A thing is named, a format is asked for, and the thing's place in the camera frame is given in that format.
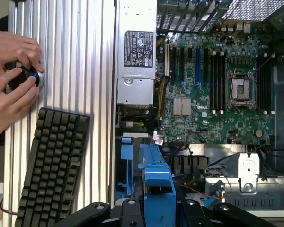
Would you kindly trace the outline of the person's left hand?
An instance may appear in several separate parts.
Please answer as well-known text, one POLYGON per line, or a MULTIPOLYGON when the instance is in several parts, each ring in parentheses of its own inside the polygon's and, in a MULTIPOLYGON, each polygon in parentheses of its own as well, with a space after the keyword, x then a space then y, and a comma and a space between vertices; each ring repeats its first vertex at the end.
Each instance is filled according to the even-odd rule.
POLYGON ((39 72, 44 71, 41 47, 35 39, 0 31, 0 74, 6 71, 7 63, 14 61, 20 62, 27 69, 33 67, 39 72))

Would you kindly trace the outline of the person's right hand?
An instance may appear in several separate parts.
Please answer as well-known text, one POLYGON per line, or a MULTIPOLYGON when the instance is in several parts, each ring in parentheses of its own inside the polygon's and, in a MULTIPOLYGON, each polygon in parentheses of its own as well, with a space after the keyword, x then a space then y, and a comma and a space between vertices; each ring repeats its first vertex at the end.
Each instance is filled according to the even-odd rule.
POLYGON ((33 76, 30 76, 12 92, 4 93, 6 85, 21 72, 21 68, 13 68, 0 75, 0 134, 11 123, 22 118, 38 98, 39 88, 33 76))

